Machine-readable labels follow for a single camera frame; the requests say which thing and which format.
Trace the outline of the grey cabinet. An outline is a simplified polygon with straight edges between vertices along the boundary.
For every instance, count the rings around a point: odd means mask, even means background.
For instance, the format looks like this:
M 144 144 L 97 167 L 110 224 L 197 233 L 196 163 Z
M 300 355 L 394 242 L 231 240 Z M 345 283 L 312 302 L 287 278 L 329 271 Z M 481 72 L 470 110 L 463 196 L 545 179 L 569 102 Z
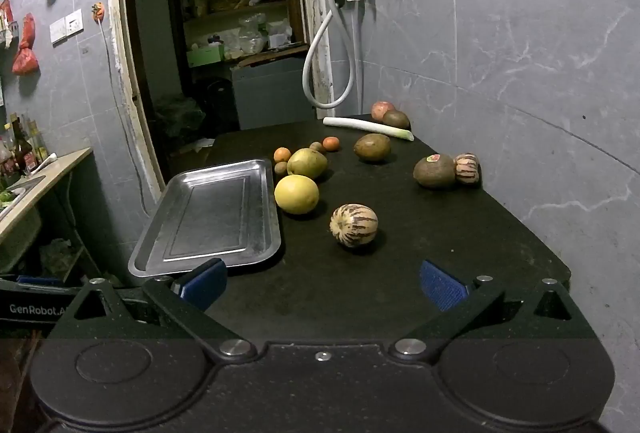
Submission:
M 302 88 L 303 58 L 289 57 L 232 70 L 232 86 L 240 128 L 314 120 Z

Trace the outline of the brown-green mango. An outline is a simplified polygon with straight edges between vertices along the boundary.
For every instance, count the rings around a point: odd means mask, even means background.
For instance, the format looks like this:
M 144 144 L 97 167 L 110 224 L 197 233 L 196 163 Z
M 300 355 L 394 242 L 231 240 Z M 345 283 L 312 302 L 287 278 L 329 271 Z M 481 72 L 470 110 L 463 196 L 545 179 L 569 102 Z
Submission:
M 354 145 L 354 153 L 364 161 L 383 161 L 390 154 L 390 138 L 380 133 L 369 133 L 361 136 Z

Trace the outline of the yellow round grapefruit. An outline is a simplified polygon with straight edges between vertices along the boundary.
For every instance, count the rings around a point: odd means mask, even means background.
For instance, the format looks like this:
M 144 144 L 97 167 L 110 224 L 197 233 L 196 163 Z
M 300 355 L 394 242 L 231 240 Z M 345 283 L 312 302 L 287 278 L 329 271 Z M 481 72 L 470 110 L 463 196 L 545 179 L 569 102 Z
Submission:
M 291 214 L 306 214 L 318 205 L 319 188 L 304 175 L 288 175 L 274 189 L 274 200 L 280 209 Z

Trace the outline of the green box on shelf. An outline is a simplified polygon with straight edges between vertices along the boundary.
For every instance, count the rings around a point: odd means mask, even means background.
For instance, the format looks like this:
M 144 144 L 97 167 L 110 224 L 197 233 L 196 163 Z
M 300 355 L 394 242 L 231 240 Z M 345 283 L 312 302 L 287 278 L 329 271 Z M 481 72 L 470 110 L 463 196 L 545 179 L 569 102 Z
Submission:
M 216 64 L 224 61 L 224 45 L 215 42 L 213 45 L 194 46 L 186 53 L 191 68 Z

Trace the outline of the larger orange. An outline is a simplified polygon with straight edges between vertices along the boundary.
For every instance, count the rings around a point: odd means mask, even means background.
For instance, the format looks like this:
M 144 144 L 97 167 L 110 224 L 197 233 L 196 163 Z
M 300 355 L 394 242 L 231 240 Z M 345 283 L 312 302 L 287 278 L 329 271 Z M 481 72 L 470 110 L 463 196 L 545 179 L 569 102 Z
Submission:
M 280 162 L 288 162 L 292 156 L 291 150 L 286 147 L 279 147 L 273 153 L 273 160 L 280 164 Z

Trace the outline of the kiwi beside tangerine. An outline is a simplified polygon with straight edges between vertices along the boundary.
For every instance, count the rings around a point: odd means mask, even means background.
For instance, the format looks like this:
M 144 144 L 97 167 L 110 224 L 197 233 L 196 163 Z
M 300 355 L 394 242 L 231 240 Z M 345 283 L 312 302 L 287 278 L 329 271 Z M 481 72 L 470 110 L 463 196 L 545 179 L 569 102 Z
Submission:
M 310 149 L 314 149 L 316 152 L 318 153 L 322 153 L 324 154 L 326 152 L 326 149 L 324 149 L 324 147 L 322 146 L 322 144 L 320 142 L 313 142 L 309 145 Z

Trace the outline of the small striped pepino melon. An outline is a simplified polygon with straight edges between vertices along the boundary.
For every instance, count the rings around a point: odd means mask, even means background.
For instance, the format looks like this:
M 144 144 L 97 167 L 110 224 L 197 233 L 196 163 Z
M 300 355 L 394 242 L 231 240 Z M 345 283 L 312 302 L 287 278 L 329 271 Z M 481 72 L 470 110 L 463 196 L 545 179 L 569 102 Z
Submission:
M 480 159 L 471 153 L 458 155 L 454 158 L 454 173 L 459 182 L 465 184 L 480 182 Z

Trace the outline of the yellow-green mango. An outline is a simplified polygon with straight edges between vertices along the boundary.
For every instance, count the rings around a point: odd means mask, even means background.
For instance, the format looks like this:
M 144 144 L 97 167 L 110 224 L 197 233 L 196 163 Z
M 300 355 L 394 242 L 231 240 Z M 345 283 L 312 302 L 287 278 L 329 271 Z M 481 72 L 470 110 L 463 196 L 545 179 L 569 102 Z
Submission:
M 286 164 L 288 175 L 304 175 L 317 179 L 328 167 L 328 159 L 322 153 L 311 148 L 301 148 L 295 152 Z

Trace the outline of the red plastic bag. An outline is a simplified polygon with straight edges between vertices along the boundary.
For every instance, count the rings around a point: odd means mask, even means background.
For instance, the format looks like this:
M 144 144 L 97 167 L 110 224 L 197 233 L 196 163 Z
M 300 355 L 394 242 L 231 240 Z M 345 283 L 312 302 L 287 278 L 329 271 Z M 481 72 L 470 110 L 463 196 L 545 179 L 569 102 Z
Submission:
M 23 32 L 17 53 L 12 63 L 12 72 L 16 76 L 27 76 L 39 69 L 39 63 L 34 52 L 36 38 L 36 22 L 32 13 L 23 18 Z

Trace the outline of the large striped pepino melon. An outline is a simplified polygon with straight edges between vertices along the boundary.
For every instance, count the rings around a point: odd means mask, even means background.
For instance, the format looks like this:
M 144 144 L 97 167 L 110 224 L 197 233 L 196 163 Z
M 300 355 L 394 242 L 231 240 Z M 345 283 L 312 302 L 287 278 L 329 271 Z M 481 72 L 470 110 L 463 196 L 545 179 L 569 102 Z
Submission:
M 378 216 L 365 205 L 342 205 L 333 211 L 329 229 L 345 247 L 367 245 L 378 234 Z

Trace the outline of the dark kiwi by wall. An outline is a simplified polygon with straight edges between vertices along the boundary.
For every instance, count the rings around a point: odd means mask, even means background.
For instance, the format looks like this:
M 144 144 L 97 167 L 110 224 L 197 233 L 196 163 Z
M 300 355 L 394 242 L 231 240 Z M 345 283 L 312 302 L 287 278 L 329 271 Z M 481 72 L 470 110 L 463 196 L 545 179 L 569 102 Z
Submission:
M 394 127 L 402 130 L 409 130 L 411 123 L 408 116 L 405 112 L 401 112 L 400 110 L 387 110 L 385 112 L 383 119 L 383 123 L 386 126 Z

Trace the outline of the brown mango with sticker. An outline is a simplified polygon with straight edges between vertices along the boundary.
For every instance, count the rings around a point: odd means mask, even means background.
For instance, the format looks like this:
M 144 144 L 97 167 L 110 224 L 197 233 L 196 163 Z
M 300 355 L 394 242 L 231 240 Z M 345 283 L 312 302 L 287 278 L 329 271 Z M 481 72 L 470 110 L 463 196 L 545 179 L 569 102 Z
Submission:
M 456 163 L 446 154 L 421 158 L 413 169 L 413 179 L 423 186 L 438 186 L 454 182 Z

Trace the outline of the small orange tangerine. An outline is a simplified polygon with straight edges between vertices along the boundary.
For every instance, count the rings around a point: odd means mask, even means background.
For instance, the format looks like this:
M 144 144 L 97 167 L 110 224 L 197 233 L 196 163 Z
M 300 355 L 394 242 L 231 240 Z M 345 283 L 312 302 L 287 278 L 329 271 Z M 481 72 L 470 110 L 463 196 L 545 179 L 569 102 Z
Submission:
M 322 141 L 322 146 L 327 152 L 336 152 L 341 148 L 341 141 L 336 136 L 327 136 Z

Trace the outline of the sauce bottles group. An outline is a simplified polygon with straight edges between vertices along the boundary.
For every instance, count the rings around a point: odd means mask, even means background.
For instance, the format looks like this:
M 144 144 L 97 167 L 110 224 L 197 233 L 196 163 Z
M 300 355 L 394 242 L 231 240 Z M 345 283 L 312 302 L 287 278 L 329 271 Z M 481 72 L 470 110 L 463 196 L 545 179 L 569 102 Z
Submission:
M 32 175 L 48 156 L 36 121 L 13 112 L 4 128 L 9 141 L 1 143 L 1 172 L 11 181 Z

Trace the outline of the white wall switch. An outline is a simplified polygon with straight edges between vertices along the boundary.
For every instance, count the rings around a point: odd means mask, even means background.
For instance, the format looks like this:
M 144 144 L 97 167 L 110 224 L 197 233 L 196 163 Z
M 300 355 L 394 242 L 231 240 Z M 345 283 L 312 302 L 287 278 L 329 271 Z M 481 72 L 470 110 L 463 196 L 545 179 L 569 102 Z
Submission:
M 84 18 L 82 17 L 82 9 L 73 11 L 49 26 L 50 42 L 57 45 L 74 34 L 79 34 L 84 30 Z

